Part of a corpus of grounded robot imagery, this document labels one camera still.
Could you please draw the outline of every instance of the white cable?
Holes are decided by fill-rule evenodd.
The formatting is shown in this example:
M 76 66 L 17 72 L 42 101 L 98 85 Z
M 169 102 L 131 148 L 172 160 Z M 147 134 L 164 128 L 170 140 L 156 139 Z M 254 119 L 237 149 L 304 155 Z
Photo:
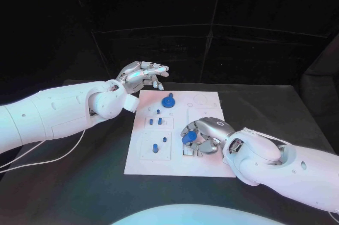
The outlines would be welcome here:
M 335 221 L 339 223 L 338 219 L 333 217 L 332 213 L 329 212 L 330 217 L 335 219 Z
M 10 168 L 10 169 L 7 169 L 7 170 L 0 171 L 0 173 L 4 173 L 4 172 L 7 172 L 7 171 L 10 171 L 10 170 L 14 170 L 14 169 L 22 168 L 22 167 L 26 167 L 26 166 L 46 164 L 46 163 L 55 162 L 55 161 L 58 161 L 59 159 L 62 159 L 62 158 L 72 152 L 72 150 L 75 149 L 75 147 L 78 146 L 79 141 L 81 141 L 82 136 L 84 136 L 84 133 L 85 133 L 85 130 L 84 130 L 84 132 L 82 132 L 82 135 L 81 135 L 81 137 L 79 137 L 79 140 L 78 140 L 75 146 L 72 147 L 71 151 L 69 151 L 62 157 L 59 157 L 59 158 L 55 159 L 55 160 L 49 160 L 49 161 L 32 163 L 32 164 L 27 164 L 27 165 L 20 165 L 20 166 L 17 166 L 17 167 L 14 167 L 14 168 Z
M 19 160 L 30 151 L 33 151 L 42 144 L 42 141 L 30 150 L 27 150 L 17 158 L 14 158 L 6 165 L 12 164 L 16 160 Z

